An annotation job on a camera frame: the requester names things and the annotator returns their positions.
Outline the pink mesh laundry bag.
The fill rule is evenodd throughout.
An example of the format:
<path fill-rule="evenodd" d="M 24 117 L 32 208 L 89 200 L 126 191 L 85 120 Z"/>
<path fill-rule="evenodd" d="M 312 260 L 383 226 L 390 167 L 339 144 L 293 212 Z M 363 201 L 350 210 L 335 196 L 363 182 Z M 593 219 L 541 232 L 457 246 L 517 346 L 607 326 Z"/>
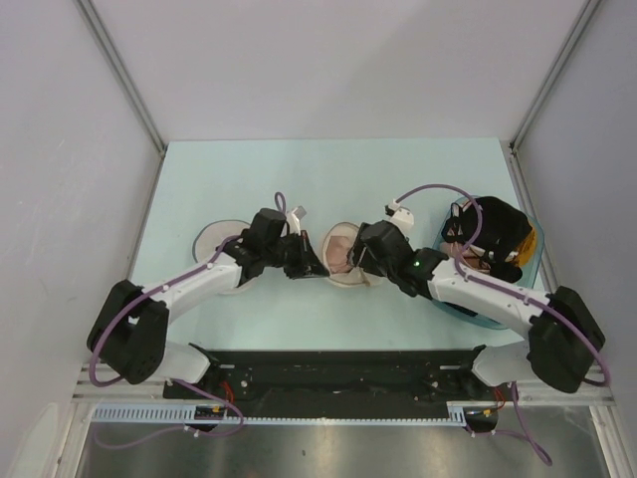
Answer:
<path fill-rule="evenodd" d="M 324 235 L 320 246 L 320 258 L 327 268 L 327 280 L 341 288 L 376 287 L 382 282 L 380 277 L 365 273 L 354 266 L 349 253 L 353 248 L 359 227 L 350 222 L 339 222 Z"/>

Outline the pink bra from bag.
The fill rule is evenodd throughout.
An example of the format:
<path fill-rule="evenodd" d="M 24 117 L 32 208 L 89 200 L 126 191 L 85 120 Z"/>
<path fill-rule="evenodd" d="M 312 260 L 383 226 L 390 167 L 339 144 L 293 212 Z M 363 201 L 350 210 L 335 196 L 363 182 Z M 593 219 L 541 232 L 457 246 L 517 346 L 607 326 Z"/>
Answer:
<path fill-rule="evenodd" d="M 332 274 L 347 274 L 354 266 L 349 260 L 349 252 L 354 245 L 354 239 L 344 235 L 332 235 L 327 242 L 327 267 Z"/>

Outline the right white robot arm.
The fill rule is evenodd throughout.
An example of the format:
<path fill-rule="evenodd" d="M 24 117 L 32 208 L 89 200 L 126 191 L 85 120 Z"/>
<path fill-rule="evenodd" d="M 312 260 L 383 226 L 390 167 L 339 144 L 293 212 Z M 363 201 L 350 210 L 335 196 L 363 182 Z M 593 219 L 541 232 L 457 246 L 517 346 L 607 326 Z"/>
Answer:
<path fill-rule="evenodd" d="M 461 371 L 460 389 L 471 399 L 533 376 L 560 392 L 575 393 L 600 361 L 605 337 L 572 289 L 523 288 L 466 268 L 438 250 L 414 250 L 386 220 L 361 225 L 348 260 L 410 297 L 484 316 L 521 337 L 515 344 L 479 349 L 471 367 Z"/>

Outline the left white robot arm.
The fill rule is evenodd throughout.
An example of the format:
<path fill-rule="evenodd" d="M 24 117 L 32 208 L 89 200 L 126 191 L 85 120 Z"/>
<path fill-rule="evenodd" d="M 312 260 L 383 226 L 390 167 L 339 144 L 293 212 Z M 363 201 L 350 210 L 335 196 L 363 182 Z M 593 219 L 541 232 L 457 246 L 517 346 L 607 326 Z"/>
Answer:
<path fill-rule="evenodd" d="M 146 287 L 129 280 L 116 283 L 87 339 L 91 382 L 114 383 L 98 379 L 97 365 L 103 362 L 116 380 L 140 384 L 157 376 L 184 381 L 198 397 L 213 395 L 220 385 L 213 359 L 196 346 L 170 342 L 169 326 L 210 298 L 252 284 L 268 268 L 282 270 L 291 280 L 328 276 L 301 227 L 305 214 L 301 206 L 287 213 L 263 208 L 248 227 L 177 277 Z"/>

